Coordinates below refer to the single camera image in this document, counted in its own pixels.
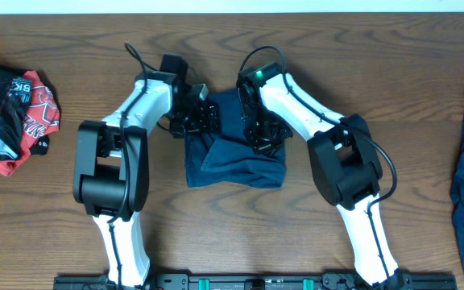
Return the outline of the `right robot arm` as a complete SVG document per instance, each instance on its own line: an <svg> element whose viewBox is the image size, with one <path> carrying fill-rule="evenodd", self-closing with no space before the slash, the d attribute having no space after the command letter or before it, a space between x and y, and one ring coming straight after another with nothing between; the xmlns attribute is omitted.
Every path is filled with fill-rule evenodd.
<svg viewBox="0 0 464 290"><path fill-rule="evenodd" d="M298 133L307 143L313 182L344 221L354 251L354 269L373 289L399 289L403 279L387 244L379 203L381 158L357 114L336 113L306 93L281 64L241 67L236 82L243 131L256 154L270 155Z"/></svg>

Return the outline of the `dark blue shorts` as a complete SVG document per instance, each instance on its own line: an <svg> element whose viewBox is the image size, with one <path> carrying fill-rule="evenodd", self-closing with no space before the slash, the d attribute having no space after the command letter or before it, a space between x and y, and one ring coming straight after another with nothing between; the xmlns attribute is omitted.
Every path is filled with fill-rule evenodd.
<svg viewBox="0 0 464 290"><path fill-rule="evenodd" d="M256 155L247 145L238 91L212 93L208 100L219 109L221 129L184 138L187 185L194 188L227 181L259 189L281 187L285 151L280 148L273 155Z"/></svg>

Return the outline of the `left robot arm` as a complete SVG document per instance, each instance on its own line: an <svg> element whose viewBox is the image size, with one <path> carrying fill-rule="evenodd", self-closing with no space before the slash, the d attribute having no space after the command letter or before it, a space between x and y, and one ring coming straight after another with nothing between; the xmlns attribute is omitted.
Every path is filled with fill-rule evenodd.
<svg viewBox="0 0 464 290"><path fill-rule="evenodd" d="M148 136L163 117L175 138L220 127L206 85L188 84L188 70L181 56L165 54L158 69L142 67L112 114L79 125L72 192L101 232L110 269L99 277L59 276L56 289L144 288L151 266L140 217L150 183Z"/></svg>

